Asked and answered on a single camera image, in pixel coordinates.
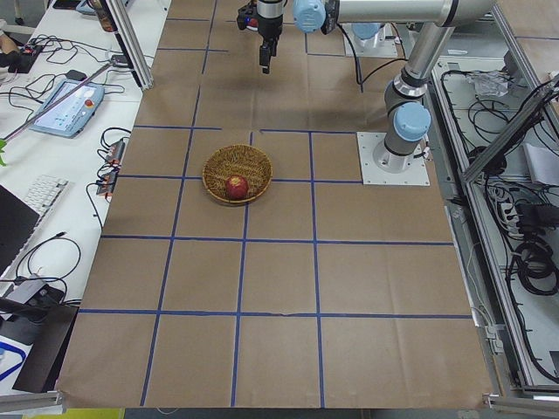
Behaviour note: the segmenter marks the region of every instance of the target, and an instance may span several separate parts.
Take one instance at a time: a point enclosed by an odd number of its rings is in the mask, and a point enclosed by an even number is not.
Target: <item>woven basket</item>
[[[233,175],[241,175],[248,181],[245,199],[232,200],[227,196],[225,182]],[[202,180],[210,195],[221,203],[249,203],[268,189],[272,181],[272,163],[268,156],[257,148],[236,144],[220,148],[210,157],[204,164]]]

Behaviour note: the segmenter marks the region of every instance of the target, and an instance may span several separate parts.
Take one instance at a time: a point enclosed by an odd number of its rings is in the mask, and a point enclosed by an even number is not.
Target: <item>white mounting plate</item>
[[[359,161],[364,185],[430,186],[424,159],[411,159],[411,165],[403,173],[382,170],[373,160],[373,150],[384,140],[386,133],[357,133]],[[414,154],[421,153],[418,145]]]
[[[389,24],[386,24],[379,32],[383,40],[379,40],[376,46],[374,46],[373,42],[367,42],[364,48],[354,41],[355,35],[351,30],[351,24],[342,24],[342,27],[348,33],[349,39],[351,39],[351,43],[355,47],[357,57],[396,58],[398,56],[394,39],[384,39],[393,36],[392,27]],[[353,57],[353,52],[346,37],[343,37],[343,44],[346,47],[346,57]]]

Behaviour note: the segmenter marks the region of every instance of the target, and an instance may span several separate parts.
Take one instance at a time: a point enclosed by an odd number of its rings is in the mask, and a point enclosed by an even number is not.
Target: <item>blue joint cap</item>
[[[326,20],[326,9],[321,0],[295,0],[293,3],[295,26],[305,33],[314,32]]]
[[[394,115],[394,128],[405,141],[415,142],[427,134],[431,126],[431,115],[420,103],[401,105]]]
[[[373,38],[380,30],[381,24],[351,24],[355,36],[362,40]]]

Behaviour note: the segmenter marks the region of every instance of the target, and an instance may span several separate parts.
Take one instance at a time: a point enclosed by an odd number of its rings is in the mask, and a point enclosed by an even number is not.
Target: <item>apple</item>
[[[245,199],[248,194],[248,182],[241,175],[233,175],[225,182],[225,192],[230,199]]]

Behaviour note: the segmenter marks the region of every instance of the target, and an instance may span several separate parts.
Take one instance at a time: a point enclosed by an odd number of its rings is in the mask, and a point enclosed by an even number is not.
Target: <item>keyboard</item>
[[[67,186],[68,181],[48,175],[39,176],[29,188],[24,203],[37,211],[39,225]]]

